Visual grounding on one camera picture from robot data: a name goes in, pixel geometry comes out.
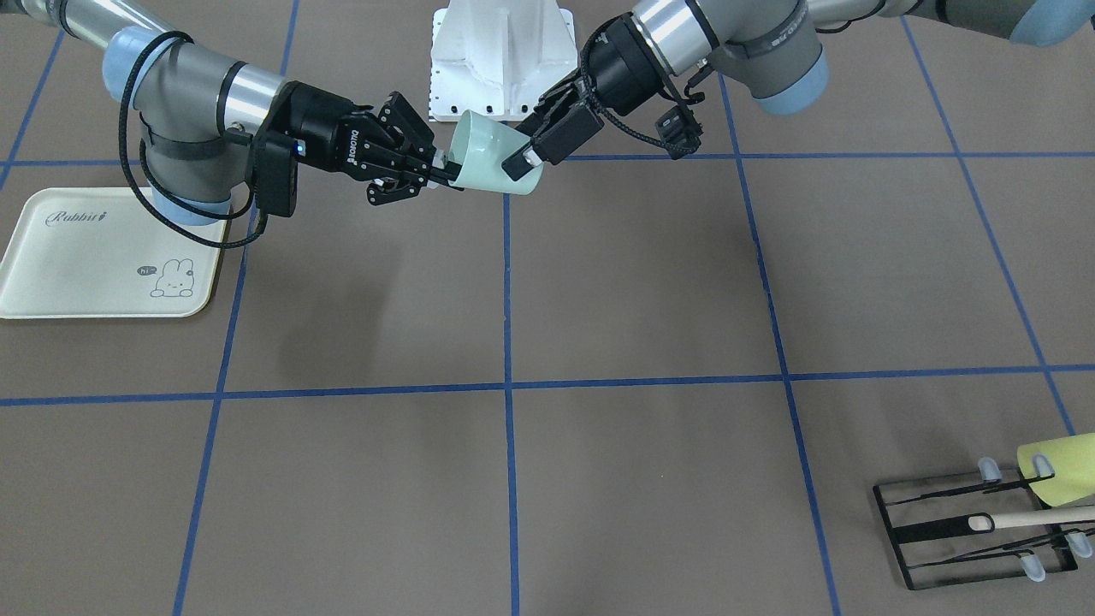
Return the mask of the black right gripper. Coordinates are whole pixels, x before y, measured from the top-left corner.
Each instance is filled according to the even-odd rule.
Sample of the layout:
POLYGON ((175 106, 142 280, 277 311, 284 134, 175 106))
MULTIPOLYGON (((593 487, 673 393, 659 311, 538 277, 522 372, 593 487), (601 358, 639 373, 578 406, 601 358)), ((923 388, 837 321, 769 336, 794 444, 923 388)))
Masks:
MULTIPOLYGON (((341 172, 346 164, 349 148, 351 116, 364 116, 373 111, 372 105, 359 105, 351 100, 328 91, 291 80, 278 94, 273 108, 270 128, 302 143, 304 151, 297 151, 297 159, 313 168, 341 172)), ((367 204, 381 206, 397 200, 417 198, 422 191, 437 187, 456 187, 461 164, 433 167, 437 148, 435 136, 426 121, 400 92, 388 94, 387 102, 376 112, 381 136, 376 138, 376 160, 389 168, 411 168, 410 159, 428 168, 426 175, 411 173, 407 179, 374 179, 367 187, 367 204)))

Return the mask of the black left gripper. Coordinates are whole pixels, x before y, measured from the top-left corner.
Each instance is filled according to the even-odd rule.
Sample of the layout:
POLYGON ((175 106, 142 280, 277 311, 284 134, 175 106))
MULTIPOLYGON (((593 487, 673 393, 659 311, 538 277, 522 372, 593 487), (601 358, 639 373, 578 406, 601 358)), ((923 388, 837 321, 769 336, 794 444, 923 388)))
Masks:
MULTIPOLYGON (((587 39, 583 60, 595 94, 608 111, 629 116, 667 90, 668 74, 633 15, 607 21, 587 39)), ((590 89, 580 77, 567 77, 535 102, 535 108, 517 125, 523 137, 505 156, 502 170, 510 181, 521 181, 537 165, 558 164, 606 127, 589 106, 590 89)))

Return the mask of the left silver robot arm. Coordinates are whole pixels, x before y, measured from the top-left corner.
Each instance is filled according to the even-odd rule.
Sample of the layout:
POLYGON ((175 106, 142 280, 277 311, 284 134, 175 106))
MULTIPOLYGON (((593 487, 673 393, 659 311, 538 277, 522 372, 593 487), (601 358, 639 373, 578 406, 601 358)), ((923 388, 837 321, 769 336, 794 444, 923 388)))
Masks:
POLYGON ((540 164, 562 163, 606 126, 622 123, 654 95, 672 101, 657 135, 634 138, 673 159, 700 144, 691 106, 701 94, 672 78, 691 67, 689 88, 711 73, 744 83, 772 116, 804 111, 828 82, 820 35, 875 16, 912 15, 1018 45, 1052 46, 1092 24, 1091 1, 642 1, 600 25, 578 66, 542 94, 518 125, 525 143, 502 170, 520 181, 540 164))

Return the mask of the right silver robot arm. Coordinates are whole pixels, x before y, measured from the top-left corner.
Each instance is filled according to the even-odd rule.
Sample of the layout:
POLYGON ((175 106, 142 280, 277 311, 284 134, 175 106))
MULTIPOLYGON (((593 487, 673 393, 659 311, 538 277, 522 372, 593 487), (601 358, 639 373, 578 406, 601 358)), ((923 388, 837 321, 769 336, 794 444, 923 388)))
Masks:
POLYGON ((101 48, 120 126, 139 113, 153 210, 172 225, 227 221, 239 184, 262 216, 289 217, 299 164, 364 181, 372 205, 453 187, 460 173, 399 92, 373 111, 208 50, 132 1, 4 1, 3 12, 101 48))

